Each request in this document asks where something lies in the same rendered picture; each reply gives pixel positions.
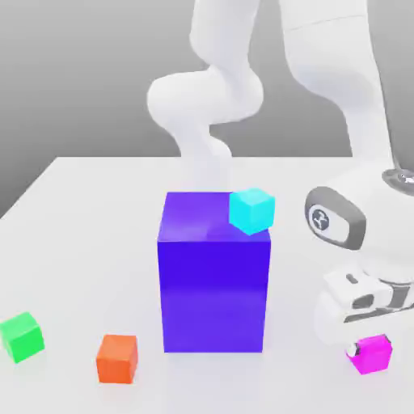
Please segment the large purple box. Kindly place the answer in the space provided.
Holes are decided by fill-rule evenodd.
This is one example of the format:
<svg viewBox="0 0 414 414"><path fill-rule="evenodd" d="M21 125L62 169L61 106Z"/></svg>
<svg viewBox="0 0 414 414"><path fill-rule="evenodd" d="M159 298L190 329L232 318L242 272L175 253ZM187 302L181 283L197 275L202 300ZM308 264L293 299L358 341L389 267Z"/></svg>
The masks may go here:
<svg viewBox="0 0 414 414"><path fill-rule="evenodd" d="M229 222L226 192L168 192L158 274L167 353L263 349L271 238Z"/></svg>

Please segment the small magenta cube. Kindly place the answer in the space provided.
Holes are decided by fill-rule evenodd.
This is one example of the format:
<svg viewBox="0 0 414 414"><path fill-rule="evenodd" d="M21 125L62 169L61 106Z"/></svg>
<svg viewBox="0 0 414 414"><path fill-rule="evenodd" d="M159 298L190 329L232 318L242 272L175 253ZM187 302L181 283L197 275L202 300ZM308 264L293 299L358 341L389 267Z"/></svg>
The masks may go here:
<svg viewBox="0 0 414 414"><path fill-rule="evenodd" d="M360 353L348 357L361 375L386 370L393 351L391 341L385 334L371 336L357 341Z"/></svg>

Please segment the small cyan cube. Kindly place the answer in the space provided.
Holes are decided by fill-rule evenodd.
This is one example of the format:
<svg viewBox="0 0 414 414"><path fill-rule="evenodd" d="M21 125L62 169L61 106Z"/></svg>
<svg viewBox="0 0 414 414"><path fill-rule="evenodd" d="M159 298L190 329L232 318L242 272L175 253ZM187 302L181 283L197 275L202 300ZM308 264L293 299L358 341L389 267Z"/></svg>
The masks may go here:
<svg viewBox="0 0 414 414"><path fill-rule="evenodd" d="M259 188L229 195L229 223L244 234L252 235L273 226L276 199Z"/></svg>

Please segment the small orange cube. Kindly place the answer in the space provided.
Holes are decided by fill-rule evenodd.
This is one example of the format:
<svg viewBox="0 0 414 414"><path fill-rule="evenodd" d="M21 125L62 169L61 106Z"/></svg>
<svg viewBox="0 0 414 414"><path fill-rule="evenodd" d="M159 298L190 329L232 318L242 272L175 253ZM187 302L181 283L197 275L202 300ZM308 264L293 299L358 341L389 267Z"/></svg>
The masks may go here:
<svg viewBox="0 0 414 414"><path fill-rule="evenodd" d="M137 369L137 337L106 334L96 356L99 382L132 384Z"/></svg>

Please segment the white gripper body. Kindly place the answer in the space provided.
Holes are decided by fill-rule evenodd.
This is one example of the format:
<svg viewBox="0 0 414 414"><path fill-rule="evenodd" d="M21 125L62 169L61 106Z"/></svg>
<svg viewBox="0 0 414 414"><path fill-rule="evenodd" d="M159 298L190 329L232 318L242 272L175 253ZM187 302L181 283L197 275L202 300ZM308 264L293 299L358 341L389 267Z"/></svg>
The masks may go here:
<svg viewBox="0 0 414 414"><path fill-rule="evenodd" d="M366 337L382 334L391 339L414 330L414 304L383 315L374 311L374 315L362 313L356 317L323 291L315 305L314 329L317 337L328 345L341 344L347 347Z"/></svg>

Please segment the small green cube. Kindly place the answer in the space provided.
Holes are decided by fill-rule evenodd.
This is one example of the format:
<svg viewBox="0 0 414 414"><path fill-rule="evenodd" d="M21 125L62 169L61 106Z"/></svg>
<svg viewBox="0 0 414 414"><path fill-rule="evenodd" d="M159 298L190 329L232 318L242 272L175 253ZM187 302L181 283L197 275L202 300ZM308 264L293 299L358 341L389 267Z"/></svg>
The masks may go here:
<svg viewBox="0 0 414 414"><path fill-rule="evenodd" d="M40 325L29 312L23 312L0 323L0 338L15 364L44 350Z"/></svg>

